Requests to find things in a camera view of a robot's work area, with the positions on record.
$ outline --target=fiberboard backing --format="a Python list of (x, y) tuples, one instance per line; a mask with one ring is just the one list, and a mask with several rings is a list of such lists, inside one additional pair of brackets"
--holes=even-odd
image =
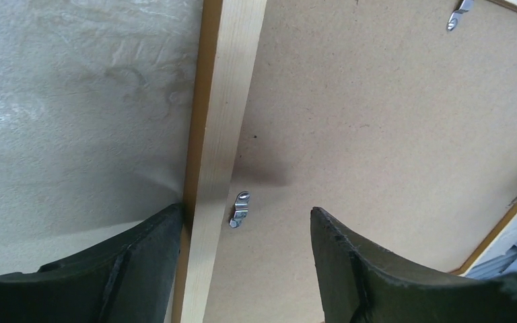
[(323, 321), (309, 212), (451, 271), (517, 196), (517, 13), (269, 0), (206, 323)]

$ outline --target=screw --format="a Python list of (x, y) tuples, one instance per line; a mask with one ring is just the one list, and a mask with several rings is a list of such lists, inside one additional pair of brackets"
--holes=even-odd
[(238, 199), (240, 200), (246, 200), (250, 197), (250, 193), (249, 192), (241, 192), (238, 196)]
[(229, 221), (229, 226), (232, 227), (233, 229), (240, 227), (240, 225), (241, 225), (240, 221), (236, 221), (234, 219), (231, 219), (231, 221)]
[(458, 19), (453, 18), (447, 23), (447, 30), (451, 31), (455, 29), (456, 25), (458, 24)]

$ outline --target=brown board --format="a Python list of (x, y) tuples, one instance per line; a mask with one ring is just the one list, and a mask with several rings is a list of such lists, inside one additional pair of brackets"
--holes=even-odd
[(517, 197), (517, 13), (478, 1), (269, 0), (207, 323), (321, 322), (309, 214), (457, 269)]

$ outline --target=white textured wall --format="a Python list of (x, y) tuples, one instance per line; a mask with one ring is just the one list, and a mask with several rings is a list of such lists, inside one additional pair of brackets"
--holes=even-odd
[(0, 274), (176, 202), (201, 0), (0, 0)]

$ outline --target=metal hook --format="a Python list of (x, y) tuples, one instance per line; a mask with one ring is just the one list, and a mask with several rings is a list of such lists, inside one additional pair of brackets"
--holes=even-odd
[(233, 218), (229, 222), (229, 225), (234, 229), (240, 227), (242, 220), (248, 213), (248, 200), (250, 199), (250, 193), (247, 191), (239, 193), (235, 200), (235, 213)]
[(469, 12), (473, 8), (474, 4), (475, 0), (462, 0), (460, 5), (458, 6), (458, 9), (453, 11), (453, 13), (451, 13), (451, 16), (449, 17), (449, 22), (447, 23), (448, 32), (453, 31), (457, 27), (462, 15), (465, 12)]

